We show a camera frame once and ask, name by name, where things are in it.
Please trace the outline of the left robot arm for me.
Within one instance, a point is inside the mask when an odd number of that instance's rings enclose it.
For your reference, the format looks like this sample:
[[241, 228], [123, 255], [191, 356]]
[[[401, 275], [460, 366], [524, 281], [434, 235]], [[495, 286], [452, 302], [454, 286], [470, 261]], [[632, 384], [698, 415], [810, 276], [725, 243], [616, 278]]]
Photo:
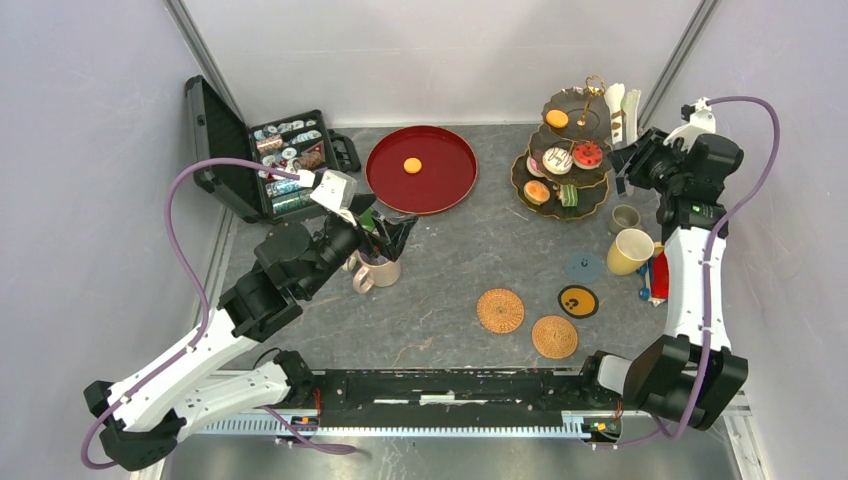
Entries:
[[306, 405], [314, 376], [302, 356], [282, 351], [247, 373], [215, 384], [207, 378], [299, 317], [309, 301], [350, 257], [395, 261], [415, 215], [374, 214], [374, 229], [336, 214], [311, 233], [299, 223], [271, 229], [254, 250], [252, 269], [221, 294], [205, 322], [148, 366], [120, 382], [95, 381], [84, 391], [97, 422], [107, 467], [145, 469], [198, 430], [232, 414], [285, 402]]

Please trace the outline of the orange fruit tart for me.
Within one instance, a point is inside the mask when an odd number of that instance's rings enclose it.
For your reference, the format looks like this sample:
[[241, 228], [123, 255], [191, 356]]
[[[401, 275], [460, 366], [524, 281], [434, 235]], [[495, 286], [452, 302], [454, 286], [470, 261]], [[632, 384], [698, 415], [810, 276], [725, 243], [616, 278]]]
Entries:
[[538, 180], [526, 182], [522, 187], [522, 192], [525, 199], [533, 205], [541, 206], [551, 198], [548, 187]]

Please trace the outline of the orange macaron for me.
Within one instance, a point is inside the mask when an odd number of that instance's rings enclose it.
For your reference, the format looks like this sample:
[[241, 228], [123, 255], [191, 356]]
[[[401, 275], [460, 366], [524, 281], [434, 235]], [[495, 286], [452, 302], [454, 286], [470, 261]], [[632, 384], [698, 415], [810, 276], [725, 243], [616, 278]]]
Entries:
[[403, 169], [408, 174], [417, 174], [422, 169], [422, 162], [417, 157], [408, 157], [403, 162]]
[[568, 114], [559, 109], [548, 110], [544, 116], [544, 120], [552, 129], [564, 129], [570, 122]]

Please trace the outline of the pink beige mug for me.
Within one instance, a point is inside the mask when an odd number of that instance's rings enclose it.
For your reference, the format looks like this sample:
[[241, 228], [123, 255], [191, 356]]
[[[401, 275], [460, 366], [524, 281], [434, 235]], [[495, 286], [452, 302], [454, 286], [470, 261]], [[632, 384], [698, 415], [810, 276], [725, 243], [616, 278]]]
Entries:
[[366, 294], [373, 288], [392, 286], [399, 280], [402, 271], [399, 260], [369, 257], [359, 251], [351, 255], [342, 268], [352, 274], [352, 287], [359, 294]]

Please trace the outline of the layered green cake slice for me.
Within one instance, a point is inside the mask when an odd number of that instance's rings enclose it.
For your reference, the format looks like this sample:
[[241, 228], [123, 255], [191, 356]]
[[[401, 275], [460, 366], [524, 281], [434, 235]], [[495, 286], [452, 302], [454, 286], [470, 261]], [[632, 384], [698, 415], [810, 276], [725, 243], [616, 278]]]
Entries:
[[578, 188], [573, 184], [561, 185], [558, 198], [564, 208], [574, 208], [579, 204]]

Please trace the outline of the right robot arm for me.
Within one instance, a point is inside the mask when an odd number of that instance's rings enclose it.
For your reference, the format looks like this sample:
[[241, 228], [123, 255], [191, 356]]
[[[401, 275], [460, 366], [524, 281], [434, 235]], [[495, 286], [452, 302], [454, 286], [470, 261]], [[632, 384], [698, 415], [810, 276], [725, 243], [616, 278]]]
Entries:
[[707, 430], [744, 385], [748, 362], [733, 354], [722, 313], [729, 217], [718, 201], [743, 158], [721, 135], [701, 133], [686, 146], [657, 128], [613, 154], [624, 182], [660, 195], [667, 318], [663, 334], [635, 359], [604, 351], [586, 359], [577, 382], [585, 405], [602, 408], [618, 396], [679, 429]]

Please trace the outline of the white sprinkled donut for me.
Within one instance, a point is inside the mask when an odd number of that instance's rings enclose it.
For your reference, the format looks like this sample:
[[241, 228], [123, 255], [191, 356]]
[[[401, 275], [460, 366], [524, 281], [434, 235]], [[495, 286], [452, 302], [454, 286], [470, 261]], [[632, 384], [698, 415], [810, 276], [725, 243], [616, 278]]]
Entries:
[[573, 165], [573, 157], [568, 149], [551, 147], [542, 154], [542, 166], [549, 175], [566, 175], [571, 171]]

